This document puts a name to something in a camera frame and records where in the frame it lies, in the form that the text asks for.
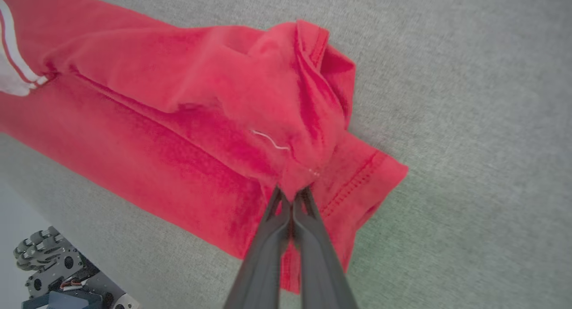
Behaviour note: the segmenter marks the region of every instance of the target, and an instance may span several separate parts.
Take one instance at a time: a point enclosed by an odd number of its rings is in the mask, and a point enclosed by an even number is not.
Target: red cloth
[[[356,230],[406,175],[347,132],[355,66],[323,28],[177,28],[97,0],[4,2],[0,130],[233,256],[277,183],[288,197],[312,184],[347,269]],[[281,284],[299,291],[292,247]]]

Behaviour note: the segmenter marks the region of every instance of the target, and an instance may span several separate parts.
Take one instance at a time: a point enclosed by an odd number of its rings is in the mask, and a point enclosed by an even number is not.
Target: red fabric
[[[0,130],[233,256],[277,183],[288,197],[312,184],[346,269],[356,230],[406,175],[347,132],[355,66],[323,28],[184,29],[97,0],[4,1],[49,81],[0,93]],[[292,248],[281,284],[300,288]]]

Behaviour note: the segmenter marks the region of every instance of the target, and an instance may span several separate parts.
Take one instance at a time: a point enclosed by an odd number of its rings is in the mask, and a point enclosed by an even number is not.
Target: gray fabric surface
[[[572,0],[104,1],[331,30],[358,68],[351,131],[410,167],[356,238],[363,309],[572,307]],[[237,260],[6,136],[1,151],[2,176],[147,308],[221,306]]]

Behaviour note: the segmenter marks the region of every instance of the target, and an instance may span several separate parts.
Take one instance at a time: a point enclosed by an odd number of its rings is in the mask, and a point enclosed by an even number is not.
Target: white floor
[[[12,251],[30,234],[45,230],[50,224],[0,181],[0,299],[2,309],[18,309],[28,299],[24,283],[29,272],[19,270]]]

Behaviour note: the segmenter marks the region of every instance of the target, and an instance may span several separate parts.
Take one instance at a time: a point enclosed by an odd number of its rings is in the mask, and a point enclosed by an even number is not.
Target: white stripe
[[[6,47],[8,48],[8,53],[6,54],[10,55],[12,62],[16,64],[26,79],[32,82],[38,80],[39,76],[32,71],[20,55],[18,43],[16,43],[14,18],[12,17],[12,12],[10,12],[8,4],[6,4],[4,0],[0,0],[0,12],[2,13],[2,17],[4,17],[4,40],[6,41]]]
[[[272,138],[270,138],[269,135],[263,134],[262,132],[258,132],[258,131],[256,131],[256,130],[251,130],[251,131],[252,131],[253,134],[260,135],[260,136],[263,136],[263,137],[268,138],[268,140],[270,140],[270,142],[272,142],[272,144],[274,145],[274,148],[276,148],[276,149],[290,150],[289,147],[278,146],[278,145],[276,144],[276,142],[274,142],[274,140],[272,140]]]

